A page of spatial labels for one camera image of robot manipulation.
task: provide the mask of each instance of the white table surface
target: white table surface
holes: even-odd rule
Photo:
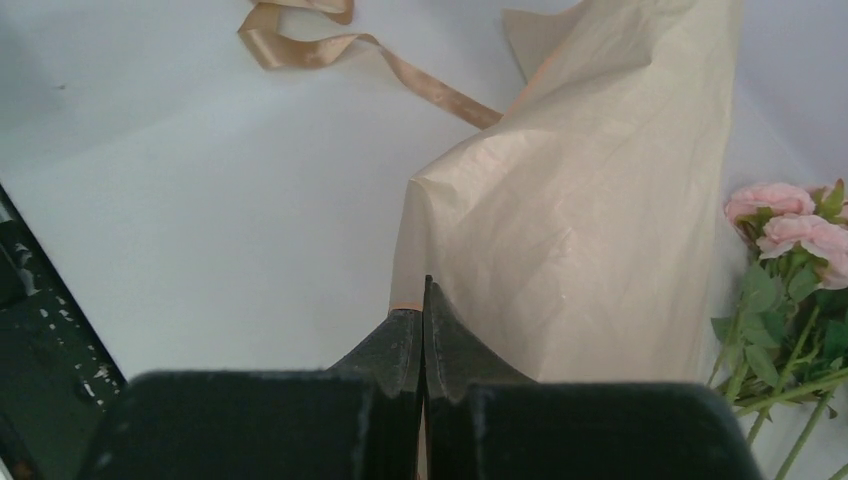
[[[504,110],[523,80],[500,8],[573,3],[363,0],[349,30]],[[848,4],[810,3],[747,2],[727,188],[845,175]],[[235,34],[249,9],[0,3],[0,182],[128,377],[335,361],[385,316],[406,179],[474,132],[365,47],[262,71]],[[763,435],[777,456],[792,441]],[[821,473],[802,455],[795,478],[848,461],[829,443]]]

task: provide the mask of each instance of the tan satin ribbon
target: tan satin ribbon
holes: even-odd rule
[[[306,8],[322,13],[330,20],[347,25],[353,19],[353,0],[342,5],[319,4],[311,0],[269,0],[256,4],[238,33],[245,46],[262,68],[270,70],[284,65],[321,68],[335,62],[356,40],[377,46],[398,80],[442,110],[484,129],[501,119],[501,114],[459,93],[430,75],[413,67],[386,50],[367,33],[338,35],[311,42],[301,42],[277,33],[283,7]]]

